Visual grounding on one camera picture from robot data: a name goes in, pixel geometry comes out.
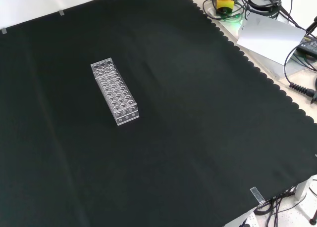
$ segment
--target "white paper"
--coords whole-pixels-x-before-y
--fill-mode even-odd
[[[284,65],[287,55],[305,33],[289,24],[251,13],[237,44]]]

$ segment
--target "table leg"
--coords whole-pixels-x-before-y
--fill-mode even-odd
[[[297,185],[297,189],[295,192],[296,200],[300,201],[305,197],[305,195],[308,191],[308,188],[310,187],[312,181],[313,181],[313,176],[311,176],[307,181],[302,182],[302,183]]]

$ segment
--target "clear plastic clip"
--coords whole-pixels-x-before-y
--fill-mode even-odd
[[[252,192],[252,194],[256,198],[256,200],[259,202],[259,204],[265,203],[264,198],[262,197],[262,195],[260,194],[260,192],[258,191],[258,189],[256,187],[252,187],[250,189],[250,191]]]

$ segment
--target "black cloth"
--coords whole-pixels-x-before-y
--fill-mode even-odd
[[[96,0],[0,35],[0,226],[220,227],[316,174],[316,126],[190,0]],[[90,64],[140,118],[117,126]]]

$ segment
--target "table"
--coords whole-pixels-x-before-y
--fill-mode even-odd
[[[311,119],[188,0],[98,0],[0,37],[0,193],[14,226],[222,226],[256,206],[253,186],[268,199],[314,174]],[[140,108],[119,128],[90,68],[105,56]]]
[[[194,3],[196,3],[200,8],[202,8],[203,1],[204,0],[193,0]],[[304,28],[308,27],[314,20],[314,15],[316,12],[314,10],[308,10],[308,13],[303,16],[302,14],[302,7],[301,5],[304,3],[305,5],[311,5],[313,7],[313,3],[310,4],[312,0],[294,0],[293,1],[293,10],[292,10],[292,16],[299,23],[299,25],[302,25]],[[286,10],[289,10],[290,8],[290,0],[283,0],[283,6],[285,7]],[[285,91],[288,96],[290,96],[293,99],[293,102],[299,105],[300,109],[303,109],[306,112],[307,116],[310,116],[314,119],[315,123],[317,121],[317,104],[313,103],[310,104],[310,98],[302,96],[298,92],[290,89],[288,86],[288,82],[286,79],[276,79],[274,78],[270,73],[268,73],[267,68],[259,65],[259,62],[252,56],[252,54],[245,48],[242,48],[241,46],[237,45],[237,39],[235,36],[229,33],[229,31],[218,21],[214,20],[213,23],[215,23],[220,30],[224,33],[226,37],[229,38],[230,41],[234,42],[236,46],[240,47],[242,51],[244,51],[245,55],[248,56],[249,60],[255,64],[255,66],[259,67],[262,72],[266,73],[268,78],[271,78],[274,80],[274,83],[279,85],[281,90]],[[294,75],[289,76],[291,81],[293,81],[296,84],[300,84],[302,86],[305,86],[307,88],[312,88],[315,89],[315,78],[316,78],[316,73],[304,69],[300,72],[295,73]],[[296,191],[296,199],[301,200],[304,198],[305,193],[308,190],[308,187],[310,186],[313,178],[308,179],[307,181],[300,183],[297,187]],[[244,215],[238,217],[237,219],[231,221],[228,223],[225,227],[236,227],[239,226],[253,211],[254,209],[248,211]]]

